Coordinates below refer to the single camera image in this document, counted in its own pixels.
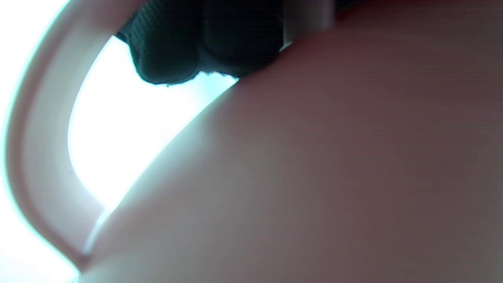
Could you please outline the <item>person's left hand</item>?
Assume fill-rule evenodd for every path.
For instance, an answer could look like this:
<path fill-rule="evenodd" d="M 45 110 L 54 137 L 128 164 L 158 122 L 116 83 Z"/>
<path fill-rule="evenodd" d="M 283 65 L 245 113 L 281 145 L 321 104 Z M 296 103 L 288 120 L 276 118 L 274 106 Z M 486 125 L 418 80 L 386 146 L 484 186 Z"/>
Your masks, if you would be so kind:
<path fill-rule="evenodd" d="M 242 78 L 283 46 L 281 0 L 149 0 L 116 33 L 137 74 L 178 85 L 200 72 Z"/>

